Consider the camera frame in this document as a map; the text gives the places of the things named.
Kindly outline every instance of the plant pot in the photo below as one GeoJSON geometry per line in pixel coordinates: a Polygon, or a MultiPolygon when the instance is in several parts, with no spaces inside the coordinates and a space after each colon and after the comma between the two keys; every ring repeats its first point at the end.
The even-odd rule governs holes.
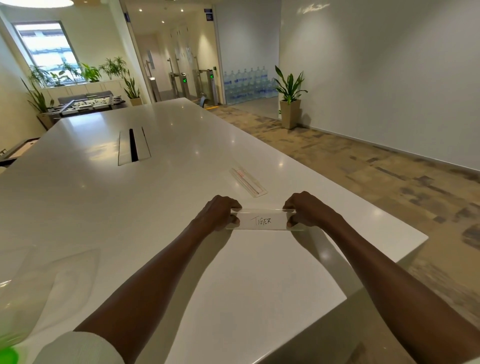
{"type": "Polygon", "coordinates": [[[142,99],[141,98],[131,98],[130,103],[132,106],[139,106],[142,104],[142,99]]]}
{"type": "Polygon", "coordinates": [[[300,121],[300,102],[296,100],[288,104],[286,101],[280,101],[280,110],[282,111],[282,126],[286,129],[293,129],[300,121]]]}
{"type": "Polygon", "coordinates": [[[37,114],[36,117],[42,123],[45,130],[50,129],[53,126],[53,121],[49,115],[37,114]]]}

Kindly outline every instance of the person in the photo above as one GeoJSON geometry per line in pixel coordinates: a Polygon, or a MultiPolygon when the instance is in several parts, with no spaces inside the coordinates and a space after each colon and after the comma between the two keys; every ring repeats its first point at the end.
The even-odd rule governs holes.
{"type": "MultiPolygon", "coordinates": [[[[35,364],[133,364],[162,319],[202,241],[236,222],[238,201],[215,196],[165,249],[123,283],[73,332],[42,349],[35,364]]],[[[283,206],[288,226],[323,229],[359,276],[378,312],[418,363],[461,364],[480,357],[480,331],[308,192],[283,206]]]]}

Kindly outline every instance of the window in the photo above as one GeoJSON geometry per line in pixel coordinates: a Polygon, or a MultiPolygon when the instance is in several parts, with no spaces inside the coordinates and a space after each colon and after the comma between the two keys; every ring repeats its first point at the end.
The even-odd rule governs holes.
{"type": "Polygon", "coordinates": [[[55,75],[69,65],[71,70],[65,71],[60,83],[68,85],[84,81],[80,76],[79,62],[60,22],[20,23],[14,24],[14,27],[34,65],[55,75]]]}

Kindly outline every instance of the grey floor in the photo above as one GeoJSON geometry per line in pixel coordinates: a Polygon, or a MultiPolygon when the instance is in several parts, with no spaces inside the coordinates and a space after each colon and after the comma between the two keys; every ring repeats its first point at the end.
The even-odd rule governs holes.
{"type": "Polygon", "coordinates": [[[258,116],[278,119],[278,98],[258,98],[256,100],[232,105],[233,108],[249,112],[258,116]]]}

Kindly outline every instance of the long white table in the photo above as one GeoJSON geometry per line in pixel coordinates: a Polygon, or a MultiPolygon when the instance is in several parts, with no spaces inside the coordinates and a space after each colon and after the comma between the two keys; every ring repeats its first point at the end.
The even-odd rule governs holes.
{"type": "MultiPolygon", "coordinates": [[[[396,262],[427,239],[186,99],[63,119],[0,176],[0,249],[34,243],[52,251],[94,250],[99,258],[96,270],[89,268],[91,290],[82,279],[71,284],[84,296],[82,306],[60,321],[44,317],[47,328],[19,351],[31,363],[170,243],[214,195],[236,198],[244,208],[281,208],[303,190],[396,262]],[[119,166],[119,134],[132,127],[143,127],[151,158],[119,166]],[[229,173],[235,163],[268,194],[252,198],[239,186],[229,173]]],[[[346,299],[292,233],[216,233],[192,260],[138,362],[252,364],[346,299]]]]}

